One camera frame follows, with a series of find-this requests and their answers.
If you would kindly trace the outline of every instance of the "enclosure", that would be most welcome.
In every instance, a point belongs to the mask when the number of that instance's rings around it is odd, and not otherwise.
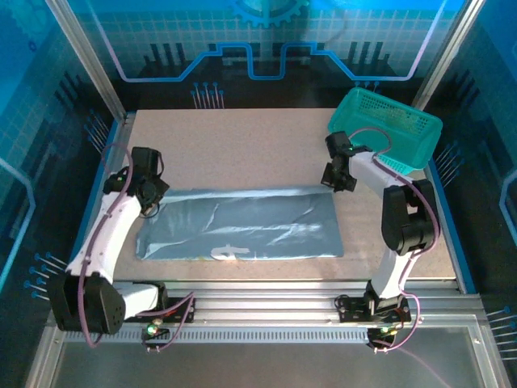
[[[511,386],[516,15],[510,0],[0,2],[2,386]],[[385,249],[382,199],[321,185],[355,88],[443,123],[409,173],[432,182],[442,232],[407,283],[424,319],[389,355],[333,303],[362,295]],[[104,167],[112,142],[159,150],[170,185],[114,280],[196,295],[160,355],[141,325],[89,349],[50,312],[48,276],[127,163],[111,148]]]

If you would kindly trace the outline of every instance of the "gear graphic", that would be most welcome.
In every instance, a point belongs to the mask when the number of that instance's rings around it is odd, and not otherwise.
[[[44,0],[0,0],[0,10],[7,9],[16,24],[31,40],[38,40],[50,22]]]
[[[308,6],[308,0],[233,0],[231,7],[242,22],[251,22],[253,27],[262,25],[277,27],[282,22],[291,22],[291,17],[301,14],[301,8]]]

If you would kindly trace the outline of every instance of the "teal plastic basket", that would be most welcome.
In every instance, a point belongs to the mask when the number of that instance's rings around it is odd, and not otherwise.
[[[442,120],[372,91],[355,87],[348,92],[332,115],[331,133],[351,135],[357,129],[376,127],[386,131],[392,149],[380,159],[403,175],[422,170],[435,150],[442,132]],[[376,131],[358,133],[351,140],[355,146],[381,151],[387,148],[385,135]]]

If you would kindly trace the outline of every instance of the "speckled tabletop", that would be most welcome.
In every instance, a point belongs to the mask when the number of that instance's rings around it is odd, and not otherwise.
[[[329,155],[327,123],[334,109],[138,111],[129,146],[160,150],[162,178],[175,189],[247,189],[319,184]],[[334,194],[345,254],[284,261],[140,260],[130,230],[116,265],[117,280],[365,280],[384,251],[382,202],[369,188]],[[411,277],[454,277],[441,238]]]

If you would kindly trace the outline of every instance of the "wrinkled fabric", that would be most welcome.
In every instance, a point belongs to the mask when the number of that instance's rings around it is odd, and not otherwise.
[[[325,187],[169,190],[137,235],[140,259],[303,259],[343,255]]]

